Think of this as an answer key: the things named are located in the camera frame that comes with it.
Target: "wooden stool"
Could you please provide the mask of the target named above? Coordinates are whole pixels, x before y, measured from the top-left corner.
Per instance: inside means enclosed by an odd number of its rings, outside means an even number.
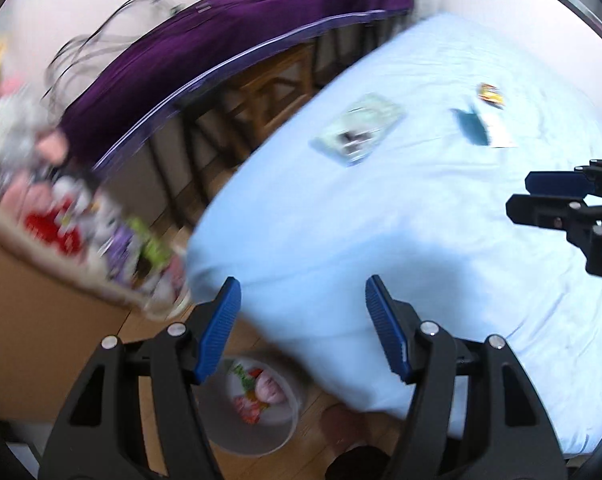
[[[313,49],[311,43],[294,46],[230,79],[229,87],[241,97],[241,104],[230,114],[236,117],[244,110],[248,112],[258,143],[313,97]],[[281,77],[282,72],[297,64],[300,65],[299,81]],[[279,99],[277,86],[292,90]]]

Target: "silver rivet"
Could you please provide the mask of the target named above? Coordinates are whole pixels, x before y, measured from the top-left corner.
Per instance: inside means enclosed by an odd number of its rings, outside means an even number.
[[[427,335],[437,335],[439,332],[439,325],[434,321],[424,321],[421,324],[421,331]]]
[[[118,345],[118,339],[115,335],[108,335],[107,337],[103,338],[103,341],[101,341],[101,346],[103,346],[103,348],[106,350],[111,350],[116,345]]]
[[[168,334],[170,334],[172,337],[178,337],[180,335],[183,335],[185,334],[185,331],[186,328],[183,323],[172,323],[168,327]]]
[[[492,348],[496,348],[497,350],[501,350],[505,346],[505,339],[500,335],[491,335],[488,338],[488,343]]]

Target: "brown slipper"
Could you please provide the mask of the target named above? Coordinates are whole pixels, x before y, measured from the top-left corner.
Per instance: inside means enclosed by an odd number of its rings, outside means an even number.
[[[366,417],[353,412],[345,404],[335,404],[321,415],[321,432],[336,456],[357,444],[365,446],[370,441]]]

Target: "bed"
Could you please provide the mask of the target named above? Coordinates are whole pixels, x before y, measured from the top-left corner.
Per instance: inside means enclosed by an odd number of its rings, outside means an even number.
[[[518,147],[476,138],[481,82],[504,92]],[[366,160],[342,166],[311,141],[367,92],[407,115]],[[505,215],[529,171],[590,158],[602,158],[602,118],[584,95],[495,33],[440,14],[352,66],[242,165],[190,240],[193,295],[210,300],[236,277],[245,317],[324,389],[404,416],[412,388],[390,372],[364,303],[379,274],[454,336],[506,336],[564,452],[591,452],[602,437],[602,279],[561,233]],[[464,406],[459,380],[453,435]]]

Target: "purple cover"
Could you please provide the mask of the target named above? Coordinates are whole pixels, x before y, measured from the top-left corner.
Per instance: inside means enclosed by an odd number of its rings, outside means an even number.
[[[413,0],[202,0],[121,53],[65,111],[80,162],[108,176],[175,112],[174,101],[329,28],[409,12]]]

